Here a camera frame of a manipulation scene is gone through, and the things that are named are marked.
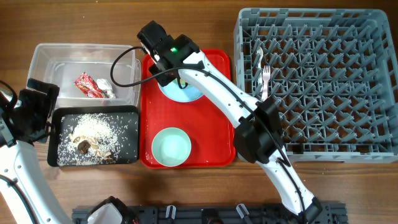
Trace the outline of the light blue plate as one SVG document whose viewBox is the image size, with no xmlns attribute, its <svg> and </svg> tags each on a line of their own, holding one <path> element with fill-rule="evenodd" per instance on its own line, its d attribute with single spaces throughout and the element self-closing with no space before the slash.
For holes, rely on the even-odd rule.
<svg viewBox="0 0 398 224">
<path fill-rule="evenodd" d="M 177 79 L 169 83 L 167 86 L 160 86 L 161 92 L 169 99 L 179 103 L 189 103 L 203 96 L 203 93 L 192 85 L 180 89 L 177 85 Z"/>
</svg>

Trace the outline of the red snack wrapper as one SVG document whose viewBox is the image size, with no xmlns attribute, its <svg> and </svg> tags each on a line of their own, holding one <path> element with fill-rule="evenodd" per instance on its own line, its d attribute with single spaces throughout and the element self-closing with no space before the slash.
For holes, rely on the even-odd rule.
<svg viewBox="0 0 398 224">
<path fill-rule="evenodd" d="M 106 95 L 99 89 L 96 82 L 85 72 L 74 81 L 74 85 L 89 98 L 106 98 Z"/>
</svg>

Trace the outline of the white tissue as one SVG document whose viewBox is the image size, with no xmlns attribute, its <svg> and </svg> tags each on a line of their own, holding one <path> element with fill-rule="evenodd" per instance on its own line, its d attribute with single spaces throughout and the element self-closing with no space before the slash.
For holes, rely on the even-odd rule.
<svg viewBox="0 0 398 224">
<path fill-rule="evenodd" d="M 107 79 L 100 78 L 96 80 L 98 88 L 105 93 L 108 98 L 115 98 L 116 95 L 113 93 L 113 88 Z"/>
</svg>

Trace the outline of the green bowl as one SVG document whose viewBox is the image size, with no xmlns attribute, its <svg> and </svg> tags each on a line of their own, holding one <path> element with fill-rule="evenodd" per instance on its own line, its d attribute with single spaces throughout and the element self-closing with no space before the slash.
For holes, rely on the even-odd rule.
<svg viewBox="0 0 398 224">
<path fill-rule="evenodd" d="M 192 142 L 185 131 L 179 128 L 165 128 L 153 138 L 151 150 L 159 164 L 177 167 L 189 158 Z"/>
</svg>

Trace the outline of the white plastic spoon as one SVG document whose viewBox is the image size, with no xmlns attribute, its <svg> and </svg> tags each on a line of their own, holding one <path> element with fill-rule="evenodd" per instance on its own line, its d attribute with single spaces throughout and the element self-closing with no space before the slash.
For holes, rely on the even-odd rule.
<svg viewBox="0 0 398 224">
<path fill-rule="evenodd" d="M 258 86 L 262 85 L 262 59 L 264 56 L 264 52 L 262 47 L 258 47 L 257 48 L 257 52 L 256 52 L 257 56 L 259 57 L 259 60 L 257 62 L 257 71 L 259 72 L 259 74 L 256 76 L 256 81 Z"/>
</svg>

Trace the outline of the white plastic fork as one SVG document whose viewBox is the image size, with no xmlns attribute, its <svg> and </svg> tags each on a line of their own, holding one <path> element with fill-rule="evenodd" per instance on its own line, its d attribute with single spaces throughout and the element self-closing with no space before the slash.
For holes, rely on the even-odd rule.
<svg viewBox="0 0 398 224">
<path fill-rule="evenodd" d="M 269 65 L 265 65 L 262 72 L 262 93 L 261 93 L 262 101 L 265 101 L 268 98 L 268 85 L 270 79 L 271 79 L 271 67 Z"/>
</svg>

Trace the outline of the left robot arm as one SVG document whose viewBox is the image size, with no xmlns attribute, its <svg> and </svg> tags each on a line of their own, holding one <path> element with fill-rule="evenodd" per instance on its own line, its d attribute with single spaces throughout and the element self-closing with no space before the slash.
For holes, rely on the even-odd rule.
<svg viewBox="0 0 398 224">
<path fill-rule="evenodd" d="M 59 87 L 33 78 L 10 99 L 1 95 L 1 194 L 18 223 L 72 223 L 51 188 L 34 143 L 55 131 L 49 122 Z"/>
</svg>

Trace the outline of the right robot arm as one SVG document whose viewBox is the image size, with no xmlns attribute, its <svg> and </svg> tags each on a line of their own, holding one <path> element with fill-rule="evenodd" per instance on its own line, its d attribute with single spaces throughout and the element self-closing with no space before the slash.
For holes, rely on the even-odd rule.
<svg viewBox="0 0 398 224">
<path fill-rule="evenodd" d="M 246 161 L 258 164 L 277 189 L 284 207 L 312 223 L 322 207 L 290 163 L 280 136 L 279 112 L 270 100 L 259 101 L 227 79 L 187 36 L 170 35 L 141 42 L 163 82 L 183 80 L 201 91 L 233 125 L 233 144 Z"/>
</svg>

